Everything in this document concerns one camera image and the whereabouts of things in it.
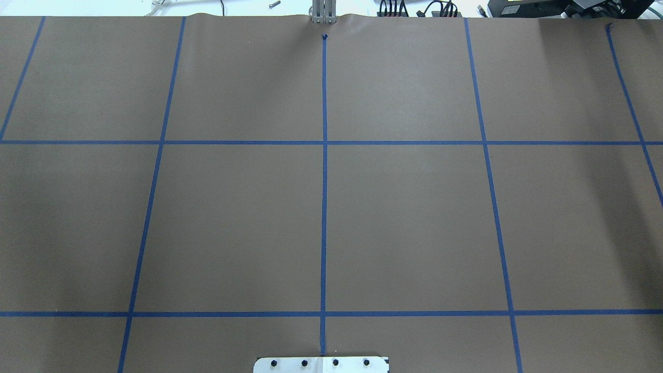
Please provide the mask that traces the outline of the aluminium frame post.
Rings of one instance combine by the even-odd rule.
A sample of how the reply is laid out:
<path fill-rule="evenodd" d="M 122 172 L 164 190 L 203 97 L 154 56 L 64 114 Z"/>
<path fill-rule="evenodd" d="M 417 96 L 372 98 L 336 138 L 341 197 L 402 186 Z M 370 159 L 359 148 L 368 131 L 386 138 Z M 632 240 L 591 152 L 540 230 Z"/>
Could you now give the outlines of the aluminium frame post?
<path fill-rule="evenodd" d="M 335 24 L 338 21 L 336 0 L 313 0 L 310 17 L 313 24 Z"/>

